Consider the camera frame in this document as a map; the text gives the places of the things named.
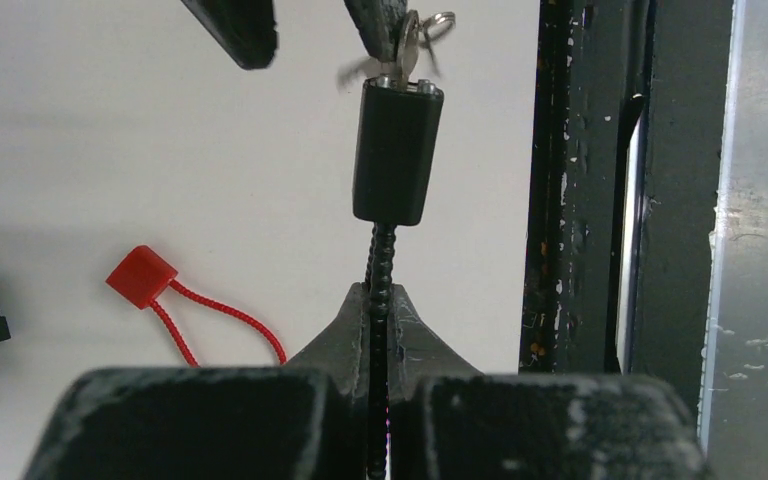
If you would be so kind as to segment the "black cable lock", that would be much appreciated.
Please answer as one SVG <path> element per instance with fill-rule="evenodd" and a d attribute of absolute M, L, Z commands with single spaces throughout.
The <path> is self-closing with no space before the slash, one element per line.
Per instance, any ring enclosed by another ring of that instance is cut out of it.
<path fill-rule="evenodd" d="M 370 329 L 366 470 L 370 479 L 386 475 L 387 321 L 395 231 L 421 221 L 444 99 L 443 91 L 426 79 L 401 82 L 381 75 L 363 84 L 352 207 L 356 218 L 373 225 L 365 276 Z"/>

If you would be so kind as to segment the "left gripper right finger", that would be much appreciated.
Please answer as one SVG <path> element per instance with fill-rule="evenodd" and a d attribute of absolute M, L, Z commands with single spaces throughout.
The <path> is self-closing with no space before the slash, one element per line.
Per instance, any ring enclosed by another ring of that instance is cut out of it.
<path fill-rule="evenodd" d="M 396 479 L 708 479 L 666 383 L 615 374 L 484 374 L 395 286 L 388 321 Z"/>

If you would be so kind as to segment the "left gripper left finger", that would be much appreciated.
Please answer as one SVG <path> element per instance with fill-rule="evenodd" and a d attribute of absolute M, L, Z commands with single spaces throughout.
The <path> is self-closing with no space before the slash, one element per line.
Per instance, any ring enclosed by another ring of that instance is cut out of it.
<path fill-rule="evenodd" d="M 89 371 L 55 407 L 28 479 L 362 479 L 367 295 L 279 367 Z"/>

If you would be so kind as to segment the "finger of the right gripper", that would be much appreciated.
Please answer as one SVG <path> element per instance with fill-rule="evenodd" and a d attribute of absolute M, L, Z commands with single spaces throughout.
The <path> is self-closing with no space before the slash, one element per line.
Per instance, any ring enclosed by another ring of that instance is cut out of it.
<path fill-rule="evenodd" d="M 378 61 L 394 61 L 407 0 L 344 0 L 367 54 Z"/>
<path fill-rule="evenodd" d="M 243 70 L 267 69 L 278 49 L 272 0 L 182 0 Z"/>

